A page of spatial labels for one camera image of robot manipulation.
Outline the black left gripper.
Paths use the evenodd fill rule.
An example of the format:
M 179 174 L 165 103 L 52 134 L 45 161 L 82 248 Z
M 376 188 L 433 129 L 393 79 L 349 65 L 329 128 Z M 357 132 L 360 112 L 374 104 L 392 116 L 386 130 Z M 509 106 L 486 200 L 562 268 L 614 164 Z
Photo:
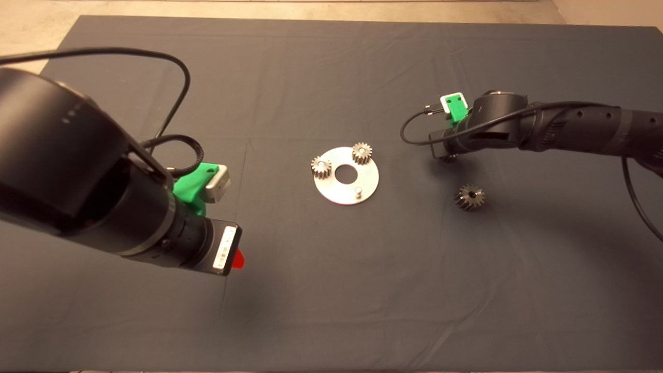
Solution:
M 242 228 L 230 221 L 187 215 L 176 218 L 170 229 L 151 247 L 123 258 L 199 273 L 228 276 L 243 269 L 246 258 L 239 250 Z

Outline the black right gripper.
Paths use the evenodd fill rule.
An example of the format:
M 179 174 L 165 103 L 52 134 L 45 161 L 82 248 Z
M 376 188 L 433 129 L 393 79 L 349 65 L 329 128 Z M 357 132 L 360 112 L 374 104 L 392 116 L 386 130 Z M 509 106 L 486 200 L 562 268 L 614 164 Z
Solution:
M 464 130 L 455 130 L 451 128 L 431 132 L 429 134 L 429 141 L 436 141 L 435 144 L 429 146 L 433 158 L 456 159 L 460 155 L 469 153 L 469 149 L 466 147 L 466 144 L 464 144 L 467 135 L 440 141 L 440 139 L 450 137 L 451 135 L 461 134 L 462 132 L 464 132 Z

